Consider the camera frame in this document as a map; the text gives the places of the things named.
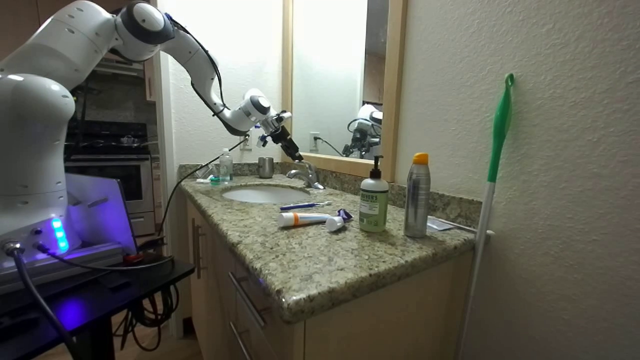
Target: stove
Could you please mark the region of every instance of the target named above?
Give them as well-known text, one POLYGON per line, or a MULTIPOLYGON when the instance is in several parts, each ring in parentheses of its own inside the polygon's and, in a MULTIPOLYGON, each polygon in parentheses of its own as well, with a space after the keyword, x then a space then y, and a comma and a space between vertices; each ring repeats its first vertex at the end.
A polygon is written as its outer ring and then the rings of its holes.
POLYGON ((148 141, 146 124, 91 120, 69 122, 65 140, 66 172, 119 180, 136 236, 156 230, 148 141))

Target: orange cap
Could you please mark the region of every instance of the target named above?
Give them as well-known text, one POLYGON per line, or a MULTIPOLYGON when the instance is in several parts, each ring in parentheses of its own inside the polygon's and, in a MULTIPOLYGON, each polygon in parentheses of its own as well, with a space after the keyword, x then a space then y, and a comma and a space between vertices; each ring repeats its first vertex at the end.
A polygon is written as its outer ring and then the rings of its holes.
POLYGON ((429 165, 429 154, 426 152, 418 152, 413 155, 413 163, 418 165, 429 165))

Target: electrical outlet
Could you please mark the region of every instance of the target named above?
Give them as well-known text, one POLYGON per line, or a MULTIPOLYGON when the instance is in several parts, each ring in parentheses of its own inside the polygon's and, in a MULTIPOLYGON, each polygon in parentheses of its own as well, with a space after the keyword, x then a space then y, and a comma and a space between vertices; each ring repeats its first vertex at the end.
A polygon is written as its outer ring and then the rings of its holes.
POLYGON ((314 139, 315 136, 320 136, 320 133, 316 131, 312 131, 309 133, 309 151, 310 152, 320 151, 320 149, 318 149, 318 141, 320 140, 315 140, 314 139))
MULTIPOLYGON (((249 132, 247 133, 249 135, 249 137, 247 139, 244 140, 244 142, 242 144, 240 144, 240 151, 251 151, 251 142, 253 141, 253 136, 252 136, 252 131, 249 130, 249 132)), ((238 140, 242 140, 244 138, 244 136, 240 136, 238 138, 238 140)))

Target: plastic bottle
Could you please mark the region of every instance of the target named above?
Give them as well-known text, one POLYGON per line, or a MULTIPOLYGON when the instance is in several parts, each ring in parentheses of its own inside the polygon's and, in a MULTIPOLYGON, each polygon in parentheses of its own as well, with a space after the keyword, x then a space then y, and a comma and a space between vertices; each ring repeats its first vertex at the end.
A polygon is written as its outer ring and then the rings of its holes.
POLYGON ((429 154, 419 152, 413 156, 413 165, 406 179, 404 234, 411 238, 423 238, 427 234, 430 192, 429 154))
POLYGON ((234 173, 234 159, 229 153, 229 149, 222 149, 222 156, 220 156, 220 182, 229 183, 233 178, 234 173))
POLYGON ((384 231, 387 226, 389 184, 382 180, 382 171, 378 168, 380 158, 382 156, 374 156, 369 178, 360 185, 360 230, 370 233, 384 231))

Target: bathroom sink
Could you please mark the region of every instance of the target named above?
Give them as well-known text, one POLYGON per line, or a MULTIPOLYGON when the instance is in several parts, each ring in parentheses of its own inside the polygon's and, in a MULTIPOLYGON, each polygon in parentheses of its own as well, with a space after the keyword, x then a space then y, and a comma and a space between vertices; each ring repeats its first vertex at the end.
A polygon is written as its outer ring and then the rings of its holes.
POLYGON ((271 204, 287 203, 306 199, 309 194, 302 190, 281 188, 279 186, 245 186, 231 189, 222 194, 227 199, 244 202, 267 202, 271 204))

